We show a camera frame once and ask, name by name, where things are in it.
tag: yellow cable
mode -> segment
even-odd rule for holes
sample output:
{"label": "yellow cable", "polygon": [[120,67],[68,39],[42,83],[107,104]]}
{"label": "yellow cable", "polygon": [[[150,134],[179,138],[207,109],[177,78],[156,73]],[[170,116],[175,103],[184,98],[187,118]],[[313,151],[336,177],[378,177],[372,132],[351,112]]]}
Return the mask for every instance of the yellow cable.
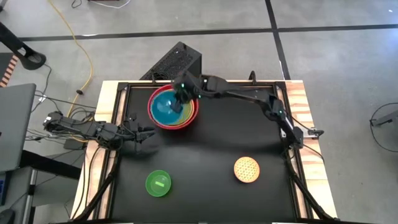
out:
{"label": "yellow cable", "polygon": [[[54,3],[52,2],[52,0],[48,0],[49,3],[51,4],[51,6],[53,7],[53,9],[58,13],[58,15],[61,17],[61,19],[63,20],[63,22],[65,23],[65,25],[67,25],[70,33],[72,34],[73,40],[75,41],[75,44],[77,46],[79,46],[79,48],[81,48],[82,51],[84,51],[88,61],[90,62],[90,76],[88,77],[86,83],[80,88],[80,91],[83,91],[83,89],[89,84],[89,82],[91,81],[91,78],[93,77],[93,72],[94,72],[94,66],[93,66],[93,62],[90,59],[90,56],[88,56],[87,51],[79,44],[79,42],[77,42],[75,34],[73,33],[72,28],[70,27],[69,23],[67,22],[67,20],[64,18],[64,16],[62,15],[62,13],[57,9],[57,7],[54,6]],[[75,99],[73,99],[72,103],[75,103],[77,98],[79,97],[79,94],[76,94]],[[70,113],[72,112],[73,109],[73,104],[70,106],[67,117],[70,116]],[[75,139],[76,141],[79,142],[88,142],[87,140],[80,140],[77,139],[75,137],[72,137],[73,139]]]}

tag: blue bowl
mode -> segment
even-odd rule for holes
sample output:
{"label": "blue bowl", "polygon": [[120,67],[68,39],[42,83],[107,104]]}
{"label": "blue bowl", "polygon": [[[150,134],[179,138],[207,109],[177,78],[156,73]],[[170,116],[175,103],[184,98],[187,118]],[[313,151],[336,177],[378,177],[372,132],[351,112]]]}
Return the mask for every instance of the blue bowl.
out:
{"label": "blue bowl", "polygon": [[173,90],[166,90],[156,95],[152,101],[150,112],[159,124],[175,124],[182,116],[182,113],[176,113],[170,107],[172,103],[177,101],[174,94]]}

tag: wooden edge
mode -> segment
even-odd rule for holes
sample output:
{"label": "wooden edge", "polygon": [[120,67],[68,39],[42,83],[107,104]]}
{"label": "wooden edge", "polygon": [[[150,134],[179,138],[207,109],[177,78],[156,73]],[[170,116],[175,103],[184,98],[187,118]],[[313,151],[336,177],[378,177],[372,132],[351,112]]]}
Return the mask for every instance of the wooden edge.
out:
{"label": "wooden edge", "polygon": [[[292,116],[303,123],[303,125],[314,127],[304,83],[286,82],[286,89]],[[318,140],[304,139],[304,144],[321,153]],[[322,159],[306,147],[300,150],[300,156],[308,190],[327,214],[332,217],[337,217],[325,165]]]}
{"label": "wooden edge", "polygon": [[[277,89],[277,94],[278,94],[279,99],[281,99],[283,101],[284,107],[285,107],[284,96],[283,96],[282,90],[280,88]],[[289,151],[289,156],[293,157],[293,151]],[[294,171],[298,172],[297,164],[296,164],[295,160],[292,160],[292,165],[293,165]],[[303,193],[301,192],[301,190],[299,189],[297,184],[294,184],[294,186],[295,186],[295,191],[296,191],[296,196],[297,196],[298,209],[300,210],[300,216],[301,216],[301,218],[307,218],[307,212],[306,212],[306,208],[305,208]]]}
{"label": "wooden edge", "polygon": [[[108,82],[106,85],[103,84],[101,88],[101,92],[99,93],[99,100],[97,104],[97,109],[96,109],[96,114],[95,114],[95,120],[96,121],[106,121],[106,122],[111,122],[112,121],[112,115],[113,115],[113,108],[114,108],[114,102],[116,99],[116,93],[117,93],[117,87],[118,87],[118,82]],[[116,124],[120,124],[122,116],[121,116],[121,111],[123,110],[123,104],[124,104],[124,98],[126,96],[126,91],[122,91],[121,94],[121,102],[119,104],[118,108],[118,117],[116,118]],[[76,196],[75,196],[75,201],[73,203],[73,209],[71,213],[71,219],[74,217],[79,216],[79,214],[82,213],[88,202],[86,203],[86,195],[88,194],[88,201],[91,201],[91,199],[94,197],[95,193],[98,191],[98,187],[100,184],[100,178],[101,178],[101,173],[103,169],[103,164],[104,164],[104,158],[105,158],[105,149],[99,149],[99,151],[96,153],[96,156],[93,161],[93,165],[91,166],[91,174],[90,174],[90,184],[87,183],[88,181],[88,174],[89,174],[89,166],[90,162],[93,159],[93,155],[98,147],[98,144],[95,141],[89,141],[87,149],[86,149],[86,157],[85,157],[85,167],[84,167],[84,172],[81,173],[78,187],[76,190]],[[113,164],[113,160],[110,159],[108,163],[108,171],[107,174],[110,172],[110,168]],[[103,199],[101,201],[101,208],[107,206],[108,203],[108,195],[109,195],[109,188],[107,188],[106,192],[103,195]],[[105,213],[101,213],[103,209],[100,209],[100,215],[104,215]]]}
{"label": "wooden edge", "polygon": [[[229,82],[248,82],[250,80],[228,80]],[[95,120],[97,121],[107,121],[111,122],[114,103],[116,99],[116,93],[118,89],[119,82],[128,82],[128,83],[152,83],[150,80],[120,80],[120,81],[104,81],[101,87],[101,92],[99,94],[99,100],[96,109]],[[159,80],[158,83],[170,83],[170,80]],[[285,82],[287,86],[287,94],[289,97],[290,109],[292,111],[292,116],[298,119],[301,123],[308,127],[313,127],[313,121],[311,117],[310,108],[307,101],[307,96],[305,94],[304,84],[302,80],[258,80],[257,82]],[[123,102],[119,104],[118,108],[118,117],[116,119],[116,123],[121,122],[121,112],[123,110],[124,104]],[[305,140],[305,144],[312,147],[313,149],[320,152],[319,144],[317,140]],[[96,150],[97,144],[93,141],[89,142],[89,147],[87,149],[88,153],[86,156],[86,172],[85,175],[88,175],[88,165],[91,161],[94,151]],[[331,196],[330,187],[327,181],[327,176],[325,172],[325,166],[322,160],[311,153],[309,150],[302,149],[300,151],[300,155],[302,156],[303,168],[306,176],[307,186],[309,191],[315,197],[317,202],[323,207],[323,209],[331,216],[336,217],[336,210],[333,203],[333,197]],[[90,190],[88,192],[89,198],[91,199],[94,194],[98,190],[99,179],[103,167],[104,162],[104,149],[100,149],[95,157],[95,161],[93,164],[92,172],[91,172],[91,180],[90,180]],[[113,164],[113,160],[111,159],[108,164],[108,173]],[[300,213],[302,217],[305,218],[305,205],[301,191],[296,186],[296,192],[298,197],[298,203],[300,205]],[[85,194],[87,193],[87,184],[83,190],[83,173],[80,176],[78,190],[75,197],[75,203],[73,204],[72,215],[74,214],[78,203],[80,201],[81,194],[84,193],[83,202],[85,203]],[[106,207],[108,205],[108,197],[109,197],[109,188],[106,190],[101,208],[99,211],[99,217],[104,218],[106,214]],[[84,207],[81,206],[76,215],[80,214],[83,211]]]}

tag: white cable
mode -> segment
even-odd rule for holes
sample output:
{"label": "white cable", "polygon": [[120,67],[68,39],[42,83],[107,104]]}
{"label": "white cable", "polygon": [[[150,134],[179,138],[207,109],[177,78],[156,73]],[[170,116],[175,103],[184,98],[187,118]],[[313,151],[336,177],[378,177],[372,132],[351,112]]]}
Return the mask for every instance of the white cable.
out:
{"label": "white cable", "polygon": [[131,1],[131,0],[128,0],[126,3],[124,3],[122,6],[119,6],[119,7],[105,5],[105,4],[99,3],[99,2],[97,2],[97,1],[90,1],[90,2],[95,3],[95,4],[99,4],[100,6],[111,7],[111,8],[114,8],[114,9],[120,9],[120,8],[122,8],[123,6],[129,4],[130,1]]}

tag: red bowl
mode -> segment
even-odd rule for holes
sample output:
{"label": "red bowl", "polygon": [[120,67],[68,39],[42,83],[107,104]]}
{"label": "red bowl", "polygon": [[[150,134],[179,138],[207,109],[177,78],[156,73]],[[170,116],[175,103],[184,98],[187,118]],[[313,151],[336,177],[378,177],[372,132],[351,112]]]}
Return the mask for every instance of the red bowl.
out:
{"label": "red bowl", "polygon": [[196,99],[193,102],[193,116],[186,122],[179,124],[179,125],[175,125],[175,126],[169,126],[169,125],[164,125],[164,124],[160,124],[158,123],[154,117],[152,116],[152,113],[150,112],[150,104],[152,103],[152,100],[154,100],[155,96],[158,95],[160,92],[165,91],[165,90],[170,90],[172,89],[172,85],[168,84],[168,85],[164,85],[160,88],[158,88],[157,90],[155,90],[155,92],[153,92],[153,94],[150,96],[149,101],[148,101],[148,106],[147,106],[147,110],[148,110],[148,115],[149,118],[159,127],[163,128],[163,129],[168,129],[168,130],[177,130],[177,129],[181,129],[184,128],[186,126],[188,126],[190,123],[192,123],[192,121],[197,117],[198,115],[198,111],[199,111],[199,100]]}

